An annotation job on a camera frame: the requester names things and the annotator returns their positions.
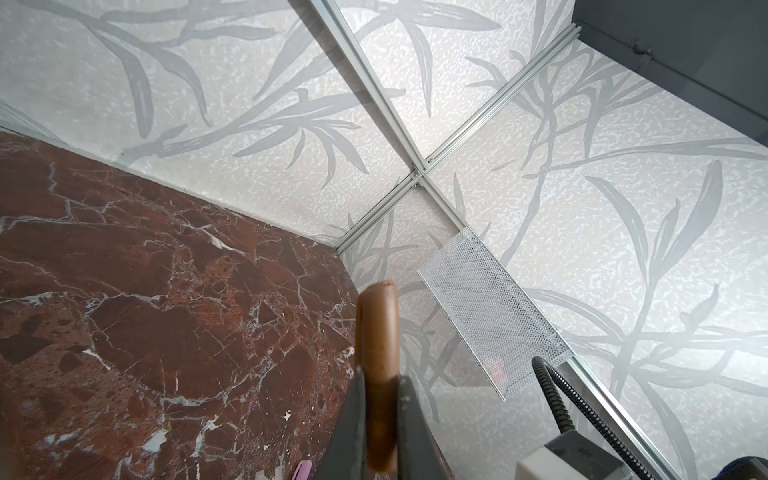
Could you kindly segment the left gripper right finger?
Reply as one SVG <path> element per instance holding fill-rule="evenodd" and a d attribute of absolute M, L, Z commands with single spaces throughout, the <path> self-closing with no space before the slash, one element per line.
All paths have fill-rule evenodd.
<path fill-rule="evenodd" d="M 401 480 L 450 478 L 408 376 L 398 381 L 397 469 Z"/>

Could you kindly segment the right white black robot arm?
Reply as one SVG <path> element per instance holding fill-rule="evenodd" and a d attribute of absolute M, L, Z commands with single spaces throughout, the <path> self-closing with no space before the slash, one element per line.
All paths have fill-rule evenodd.
<path fill-rule="evenodd" d="M 768 460 L 758 456 L 735 459 L 723 467 L 713 480 L 767 480 Z"/>

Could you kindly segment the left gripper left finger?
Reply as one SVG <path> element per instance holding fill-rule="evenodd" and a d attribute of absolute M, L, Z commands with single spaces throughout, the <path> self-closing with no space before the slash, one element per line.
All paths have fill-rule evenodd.
<path fill-rule="evenodd" d="M 337 424 L 314 478 L 360 480 L 366 462 L 366 384 L 361 367 L 350 381 Z"/>

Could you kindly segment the dark brown pen cap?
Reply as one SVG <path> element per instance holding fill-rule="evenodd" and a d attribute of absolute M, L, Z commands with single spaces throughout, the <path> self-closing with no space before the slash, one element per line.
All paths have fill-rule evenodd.
<path fill-rule="evenodd" d="M 397 391 L 400 376 L 398 288 L 392 281 L 368 286 L 357 300 L 355 364 L 365 376 L 366 463 L 396 469 Z"/>

